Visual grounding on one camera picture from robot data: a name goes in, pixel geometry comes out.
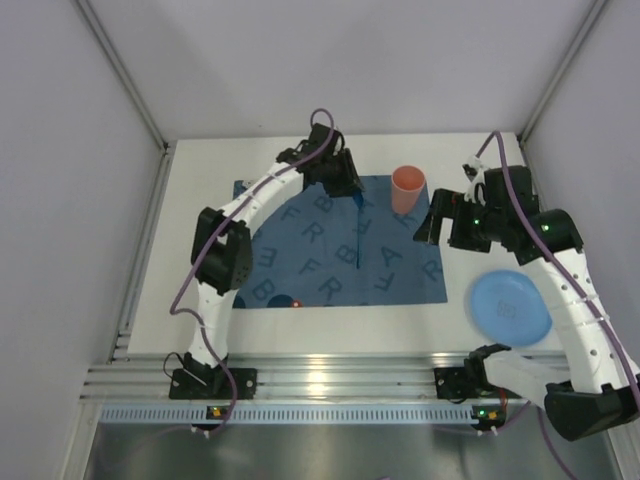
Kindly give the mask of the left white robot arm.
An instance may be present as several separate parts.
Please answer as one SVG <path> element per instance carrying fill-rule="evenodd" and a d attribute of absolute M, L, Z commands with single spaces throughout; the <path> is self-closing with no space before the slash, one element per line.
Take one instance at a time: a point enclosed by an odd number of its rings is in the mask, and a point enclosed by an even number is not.
<path fill-rule="evenodd" d="M 253 268 L 252 239 L 282 205 L 313 185 L 330 198 L 360 200 L 364 187 L 341 132 L 315 123 L 309 137 L 276 157 L 267 172 L 219 209 L 203 209 L 196 222 L 191 270 L 179 294 L 197 284 L 198 307 L 173 314 L 195 317 L 197 332 L 188 349 L 188 367 L 215 369 L 228 355 L 231 311 Z"/>

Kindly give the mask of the blue plastic spoon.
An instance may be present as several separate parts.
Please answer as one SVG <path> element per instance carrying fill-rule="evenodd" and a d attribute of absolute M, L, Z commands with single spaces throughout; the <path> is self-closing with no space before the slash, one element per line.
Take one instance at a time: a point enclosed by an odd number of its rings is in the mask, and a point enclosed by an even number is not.
<path fill-rule="evenodd" d="M 363 213 L 364 207 L 364 197 L 363 192 L 358 191 L 353 195 L 353 200 L 357 208 L 356 213 L 356 223 L 354 231 L 356 233 L 356 268 L 361 268 L 361 229 L 360 229 L 360 221 Z"/>

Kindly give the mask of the pink plastic cup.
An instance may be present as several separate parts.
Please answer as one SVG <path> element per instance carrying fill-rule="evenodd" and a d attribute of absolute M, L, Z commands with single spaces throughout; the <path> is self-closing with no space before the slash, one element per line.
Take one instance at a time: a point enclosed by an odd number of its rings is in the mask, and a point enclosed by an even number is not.
<path fill-rule="evenodd" d="M 424 173 L 412 165 L 398 167 L 391 175 L 391 207 L 406 215 L 416 205 L 426 184 Z"/>

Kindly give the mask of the blue lettered cloth placemat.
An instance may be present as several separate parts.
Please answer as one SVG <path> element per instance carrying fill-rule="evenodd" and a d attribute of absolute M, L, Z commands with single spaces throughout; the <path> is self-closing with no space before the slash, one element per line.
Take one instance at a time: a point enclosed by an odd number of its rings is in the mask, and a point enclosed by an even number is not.
<path fill-rule="evenodd" d="M 440 250 L 413 235 L 429 195 L 413 210 L 391 208 L 391 179 L 362 179 L 361 268 L 356 268 L 357 208 L 313 185 L 281 206 L 252 239 L 253 269 L 234 301 L 237 309 L 350 307 L 444 303 Z"/>

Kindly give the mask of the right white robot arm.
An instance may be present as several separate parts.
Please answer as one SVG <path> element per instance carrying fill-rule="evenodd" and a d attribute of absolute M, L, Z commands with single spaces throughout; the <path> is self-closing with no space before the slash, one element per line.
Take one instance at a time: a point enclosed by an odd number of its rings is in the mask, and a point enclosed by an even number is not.
<path fill-rule="evenodd" d="M 515 256 L 568 362 L 562 372 L 519 355 L 510 342 L 482 346 L 464 360 L 474 387 L 530 401 L 568 441 L 637 420 L 639 368 L 606 319 L 574 221 L 564 210 L 541 209 L 529 169 L 478 170 L 467 192 L 435 190 L 415 240 L 438 244 L 445 219 L 452 222 L 450 247 L 487 253 L 498 243 Z"/>

